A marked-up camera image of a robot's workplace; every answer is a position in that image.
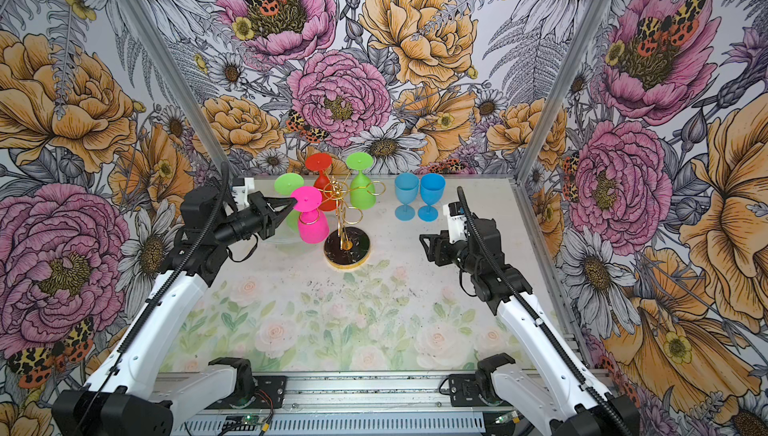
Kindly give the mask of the green wine glass front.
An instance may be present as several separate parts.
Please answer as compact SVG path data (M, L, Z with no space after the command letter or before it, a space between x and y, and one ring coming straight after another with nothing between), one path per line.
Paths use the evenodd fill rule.
M274 189L279 195L289 197L296 189L303 187L304 185L305 181L302 175L297 173L286 173L275 180ZM299 213L292 210L285 219L285 224L294 233L298 232L298 217Z

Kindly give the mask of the green wine glass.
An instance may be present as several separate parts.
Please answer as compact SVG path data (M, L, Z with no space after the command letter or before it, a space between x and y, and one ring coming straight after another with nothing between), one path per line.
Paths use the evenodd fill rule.
M366 152L352 153L346 159L347 167L357 172L349 186L349 201L360 210L371 209L376 204L374 185L366 174L373 164L373 157Z
M304 185L305 181L302 175L297 173L286 173L275 180L274 189L279 195L289 197L296 189L303 187ZM285 224L294 233L298 232L298 217L299 213L292 210L285 219Z

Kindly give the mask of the pink wine glass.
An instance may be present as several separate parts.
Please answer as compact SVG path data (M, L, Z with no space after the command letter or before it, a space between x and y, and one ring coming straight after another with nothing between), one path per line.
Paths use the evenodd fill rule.
M330 232L326 215L320 209L323 193L314 186L302 186L291 196L296 200L294 210L299 213L297 227L301 240L307 244L323 243Z

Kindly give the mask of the light blue wine glass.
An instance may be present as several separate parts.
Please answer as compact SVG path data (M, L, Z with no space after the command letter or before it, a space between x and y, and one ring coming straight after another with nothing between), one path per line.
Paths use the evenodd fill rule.
M419 194L419 178L411 173L403 173L395 178L394 185L395 196L400 203L395 210L395 217L399 221L410 221L416 214L411 204Z

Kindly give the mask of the green wine glass back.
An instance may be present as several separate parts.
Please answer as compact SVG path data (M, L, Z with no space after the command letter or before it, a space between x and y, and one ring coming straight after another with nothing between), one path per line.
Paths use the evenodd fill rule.
M366 152L352 153L346 159L347 167L357 172L349 186L349 201L360 210L371 209L376 204L374 185L366 174L373 164L373 157Z

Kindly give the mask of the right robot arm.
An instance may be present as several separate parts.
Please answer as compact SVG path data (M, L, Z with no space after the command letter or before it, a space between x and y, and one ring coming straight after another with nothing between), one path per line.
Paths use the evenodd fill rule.
M454 265L470 277L475 296L523 346L538 378L500 353L477 364L483 398L513 406L543 435L637 435L639 411L615 396L576 356L545 315L522 273L508 264L492 219L460 214L419 241L428 261Z

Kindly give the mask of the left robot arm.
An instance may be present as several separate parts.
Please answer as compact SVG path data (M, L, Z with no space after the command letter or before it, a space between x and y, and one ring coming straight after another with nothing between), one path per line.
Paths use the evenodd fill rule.
M161 273L115 350L78 390L54 402L53 419L64 435L170 435L214 403L250 403L256 396L251 364L218 358L156 395L155 383L188 315L212 286L236 242L266 240L293 210L292 197L247 196L228 213L228 185L204 186L181 205L184 225Z

